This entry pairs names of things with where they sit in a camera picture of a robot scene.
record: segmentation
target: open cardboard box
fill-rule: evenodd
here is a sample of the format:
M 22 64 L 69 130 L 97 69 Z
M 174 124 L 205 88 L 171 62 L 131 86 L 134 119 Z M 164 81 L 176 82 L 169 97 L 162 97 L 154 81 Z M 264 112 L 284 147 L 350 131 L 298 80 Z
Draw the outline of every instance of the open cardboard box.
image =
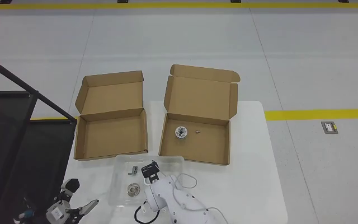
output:
M 170 74 L 159 155 L 229 165 L 229 120 L 237 113 L 239 74 L 177 64 Z M 185 139 L 175 136 L 179 126 L 188 130 Z
M 76 99 L 76 160 L 148 152 L 141 71 L 85 76 Z

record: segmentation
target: round white component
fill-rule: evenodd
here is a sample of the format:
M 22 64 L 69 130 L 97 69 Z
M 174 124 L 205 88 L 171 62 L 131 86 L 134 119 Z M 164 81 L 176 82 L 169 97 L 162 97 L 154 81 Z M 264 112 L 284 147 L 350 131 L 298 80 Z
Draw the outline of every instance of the round white component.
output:
M 175 129 L 175 136 L 179 139 L 184 139 L 187 134 L 188 130 L 183 126 L 179 126 Z

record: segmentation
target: floor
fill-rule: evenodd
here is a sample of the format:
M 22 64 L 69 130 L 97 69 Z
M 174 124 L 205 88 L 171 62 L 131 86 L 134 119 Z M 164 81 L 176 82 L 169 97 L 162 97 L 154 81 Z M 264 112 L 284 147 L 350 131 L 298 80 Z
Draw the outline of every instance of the floor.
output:
M 72 115 L 84 76 L 139 69 L 144 100 L 163 100 L 174 63 L 238 72 L 239 99 L 265 110 L 352 109 L 356 21 L 351 9 L 0 11 L 0 63 Z M 44 116 L 59 115 L 37 104 Z M 268 122 L 289 224 L 358 220 L 358 120 L 334 122 L 336 135 L 321 120 Z

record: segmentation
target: transparent plastic container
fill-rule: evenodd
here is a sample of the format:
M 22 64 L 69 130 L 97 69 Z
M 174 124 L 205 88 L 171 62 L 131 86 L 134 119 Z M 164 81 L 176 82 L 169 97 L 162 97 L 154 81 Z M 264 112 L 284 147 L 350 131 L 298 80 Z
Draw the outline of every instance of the transparent plastic container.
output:
M 152 163 L 152 160 L 157 162 L 161 173 L 158 177 L 163 175 L 178 176 L 182 173 L 182 166 L 184 158 L 181 156 L 147 156 L 147 155 L 118 155 L 115 158 L 114 170 L 112 176 L 112 183 L 109 194 L 109 205 L 115 207 L 124 206 L 139 206 L 146 200 L 144 189 L 144 178 L 142 174 L 142 167 Z M 128 175 L 132 172 L 133 166 L 138 167 L 136 175 Z M 137 196 L 131 197 L 128 195 L 127 188 L 130 184 L 137 183 L 140 186 L 140 192 Z

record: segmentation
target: yellow floor line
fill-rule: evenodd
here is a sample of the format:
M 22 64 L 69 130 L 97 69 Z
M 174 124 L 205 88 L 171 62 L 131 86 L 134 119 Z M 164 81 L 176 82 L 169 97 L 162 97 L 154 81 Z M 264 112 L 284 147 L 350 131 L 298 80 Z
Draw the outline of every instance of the yellow floor line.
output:
M 121 4 L 0 4 L 0 10 L 92 10 L 125 8 L 358 8 L 358 3 L 152 2 Z
M 357 119 L 358 109 L 331 110 L 268 110 L 267 121 L 273 120 L 312 120 L 312 119 Z M 31 120 L 66 119 L 63 117 L 31 118 Z

